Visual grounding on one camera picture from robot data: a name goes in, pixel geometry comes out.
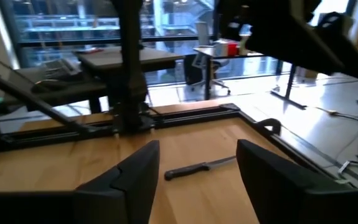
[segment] knife handle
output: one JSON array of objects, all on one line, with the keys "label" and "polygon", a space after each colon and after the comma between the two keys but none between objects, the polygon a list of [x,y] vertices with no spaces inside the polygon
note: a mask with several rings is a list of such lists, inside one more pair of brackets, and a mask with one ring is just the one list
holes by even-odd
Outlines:
[{"label": "knife handle", "polygon": [[206,162],[195,164],[187,167],[182,167],[174,170],[169,170],[165,172],[165,180],[172,180],[177,177],[185,177],[191,174],[198,173],[200,171],[208,171],[210,167]]}]

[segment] office chair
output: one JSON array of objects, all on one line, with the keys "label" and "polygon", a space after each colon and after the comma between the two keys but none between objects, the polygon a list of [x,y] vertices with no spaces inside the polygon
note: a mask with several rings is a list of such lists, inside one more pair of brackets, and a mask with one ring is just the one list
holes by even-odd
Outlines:
[{"label": "office chair", "polygon": [[[199,47],[208,47],[208,46],[212,46],[211,42],[209,40],[209,32],[208,32],[208,25],[206,22],[196,22],[195,26],[197,27],[197,33],[198,33],[198,41],[199,41]],[[221,68],[226,66],[229,63],[228,59],[223,59],[223,60],[213,60],[212,61],[212,71],[214,73],[214,77],[216,76],[216,71]],[[206,56],[198,53],[197,56],[195,57],[194,61],[192,62],[192,66],[199,68],[199,69],[204,69],[206,66]],[[196,86],[203,86],[205,85],[205,81],[206,75],[210,75],[210,74],[206,74],[206,72],[203,72],[203,80],[201,82],[198,83],[194,83],[191,84],[191,90],[194,91]],[[218,79],[211,79],[210,81],[210,86],[212,87],[212,85],[217,85],[220,86],[222,88],[226,88],[227,89],[227,94],[230,94],[230,88],[226,85],[224,85],[222,80],[218,80]]]}]

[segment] knife blade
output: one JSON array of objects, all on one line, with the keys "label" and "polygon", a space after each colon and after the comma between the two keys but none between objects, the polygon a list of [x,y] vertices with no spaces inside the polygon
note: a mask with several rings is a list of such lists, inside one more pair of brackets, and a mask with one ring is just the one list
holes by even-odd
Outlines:
[{"label": "knife blade", "polygon": [[230,156],[224,159],[219,159],[212,162],[201,162],[199,164],[181,167],[178,169],[173,169],[165,172],[164,178],[165,180],[172,180],[178,177],[185,177],[191,174],[196,174],[201,171],[208,171],[228,163],[233,162],[236,159],[236,156]]}]

